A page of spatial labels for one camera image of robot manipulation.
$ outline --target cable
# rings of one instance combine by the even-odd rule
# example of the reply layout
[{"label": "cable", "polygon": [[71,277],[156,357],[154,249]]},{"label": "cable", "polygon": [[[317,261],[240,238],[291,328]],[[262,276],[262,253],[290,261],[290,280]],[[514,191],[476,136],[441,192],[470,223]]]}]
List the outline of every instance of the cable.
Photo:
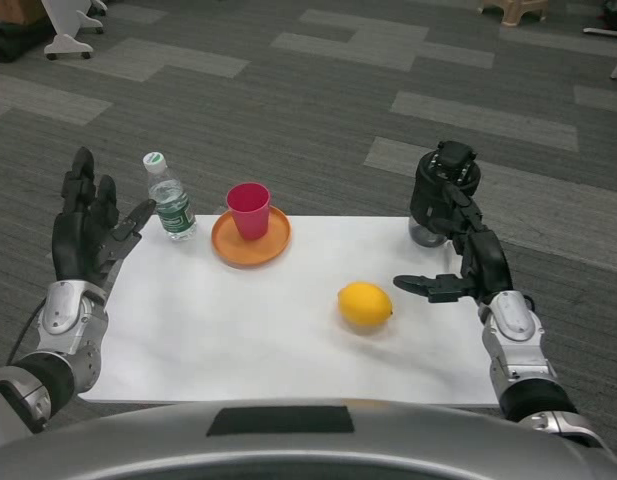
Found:
[{"label": "cable", "polygon": [[530,295],[524,295],[524,298],[526,299],[526,302],[530,304],[530,310],[534,312],[535,311],[535,301],[533,300],[533,298]]},{"label": "cable", "polygon": [[17,355],[17,350],[19,350],[19,347],[21,346],[21,342],[24,340],[24,337],[26,336],[26,332],[30,328],[30,325],[32,325],[32,322],[35,321],[35,318],[37,318],[37,315],[39,315],[39,312],[41,311],[41,309],[44,308],[45,304],[46,304],[46,299],[44,298],[39,303],[39,305],[37,305],[37,308],[35,308],[34,312],[32,312],[32,315],[30,315],[30,318],[26,320],[26,324],[21,329],[21,332],[19,332],[19,337],[17,337],[17,341],[15,342],[15,344],[12,346],[12,349],[10,350],[10,354],[8,355],[8,360],[6,361],[6,365],[12,364],[12,361],[15,359],[15,355]]}]

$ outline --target white bottle cap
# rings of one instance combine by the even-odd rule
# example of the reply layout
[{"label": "white bottle cap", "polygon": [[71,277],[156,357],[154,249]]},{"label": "white bottle cap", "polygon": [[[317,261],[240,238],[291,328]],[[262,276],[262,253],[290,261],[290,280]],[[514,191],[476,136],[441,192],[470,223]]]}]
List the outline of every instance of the white bottle cap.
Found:
[{"label": "white bottle cap", "polygon": [[159,174],[168,168],[166,165],[166,159],[159,152],[149,153],[144,157],[144,167],[150,173]]}]

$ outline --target dark gray carpet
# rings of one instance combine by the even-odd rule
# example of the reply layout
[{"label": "dark gray carpet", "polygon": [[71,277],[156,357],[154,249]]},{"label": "dark gray carpet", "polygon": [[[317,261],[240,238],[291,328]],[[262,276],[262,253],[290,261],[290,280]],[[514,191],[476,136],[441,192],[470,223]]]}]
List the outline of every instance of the dark gray carpet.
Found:
[{"label": "dark gray carpet", "polygon": [[[491,165],[512,169],[513,176],[545,183],[528,202],[510,207],[527,229],[507,230],[498,219],[492,226],[507,240],[517,287],[537,302],[548,332],[546,352],[563,384],[617,453],[617,81],[608,80],[617,40],[590,39],[582,50],[578,42],[587,37],[580,28],[595,21],[567,14],[563,0],[551,2],[545,23],[524,18],[516,30],[521,40],[500,36],[497,11],[479,16],[461,8],[469,2],[441,3],[449,6],[425,0],[126,0],[165,14],[150,24],[132,11],[119,10],[115,18],[113,6],[103,20],[105,35],[80,37],[96,48],[93,61],[114,59],[114,49],[132,38],[250,63],[230,78],[202,73],[197,63],[166,62],[143,80],[115,75],[114,64],[92,71],[98,64],[76,65],[81,59],[51,63],[41,50],[0,65],[0,365],[53,281],[51,227],[63,173],[79,146],[91,148],[98,171],[117,180],[125,212],[146,196],[142,156],[160,150],[200,214],[222,205],[235,183],[257,179],[289,214],[405,215],[413,179],[364,165],[373,142],[381,137],[430,147],[454,138],[473,145]],[[309,9],[426,27],[426,42],[472,53],[445,50],[442,57],[428,50],[399,70],[375,64],[382,56],[364,51],[351,60],[271,47],[282,33],[353,42],[353,29],[300,21]],[[554,36],[542,46],[540,37],[524,37],[528,33]],[[494,54],[492,68],[461,63],[475,51]],[[181,62],[190,58],[184,54]],[[127,61],[137,64],[133,71],[146,67]],[[35,85],[52,90],[39,98]],[[579,104],[575,86],[601,92],[593,91],[592,106]],[[22,89],[31,97],[22,100]],[[58,115],[72,112],[70,102],[54,114],[43,103],[57,90],[111,105],[86,124],[66,120]],[[530,124],[566,125],[576,130],[576,148],[537,144],[515,132],[493,135],[479,116],[473,126],[458,117],[454,123],[401,115],[391,111],[401,91],[523,115]],[[525,121],[512,123],[523,129]],[[506,205],[505,186],[498,192],[489,201]],[[575,214],[581,198],[591,203],[592,213],[583,218],[592,225]],[[542,211],[548,199],[554,211]],[[485,205],[486,220],[489,210],[496,211]],[[563,215],[572,218],[566,225],[557,221]],[[550,242],[542,243],[545,232],[526,238],[534,216],[548,229],[554,223]],[[28,336],[24,350],[34,346],[34,337]],[[52,425],[135,408],[76,401]]]}]

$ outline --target yellow lemon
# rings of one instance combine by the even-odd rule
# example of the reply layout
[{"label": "yellow lemon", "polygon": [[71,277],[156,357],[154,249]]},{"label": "yellow lemon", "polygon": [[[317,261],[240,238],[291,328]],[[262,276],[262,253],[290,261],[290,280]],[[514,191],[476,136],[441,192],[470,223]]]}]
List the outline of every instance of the yellow lemon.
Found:
[{"label": "yellow lemon", "polygon": [[339,311],[350,323],[375,327],[385,323],[392,315],[392,302],[378,286],[355,282],[340,290]]}]

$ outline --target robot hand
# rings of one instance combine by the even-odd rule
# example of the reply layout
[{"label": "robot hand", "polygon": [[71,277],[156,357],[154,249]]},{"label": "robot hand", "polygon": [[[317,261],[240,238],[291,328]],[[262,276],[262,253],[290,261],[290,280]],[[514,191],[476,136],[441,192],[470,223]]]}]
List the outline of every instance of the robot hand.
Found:
[{"label": "robot hand", "polygon": [[94,184],[95,161],[84,147],[66,172],[61,196],[63,212],[57,215],[52,235],[52,256],[57,280],[83,280],[99,287],[117,260],[137,245],[155,209],[153,200],[141,203],[119,225],[117,189],[108,175]]}]

